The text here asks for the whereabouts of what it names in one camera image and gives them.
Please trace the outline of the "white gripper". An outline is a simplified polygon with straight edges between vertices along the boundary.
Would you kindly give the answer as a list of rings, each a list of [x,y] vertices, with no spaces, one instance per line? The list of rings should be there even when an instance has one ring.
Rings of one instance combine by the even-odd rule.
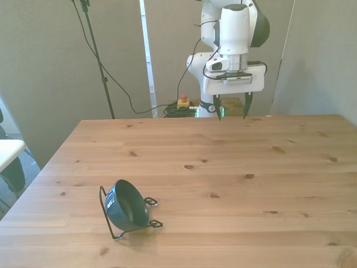
[[[205,76],[203,77],[202,92],[206,95],[214,95],[214,107],[220,121],[220,95],[245,93],[243,118],[246,118],[253,101],[252,92],[260,92],[264,89],[264,64],[249,65],[245,72],[250,73],[252,76],[228,78],[227,80],[214,80]]]

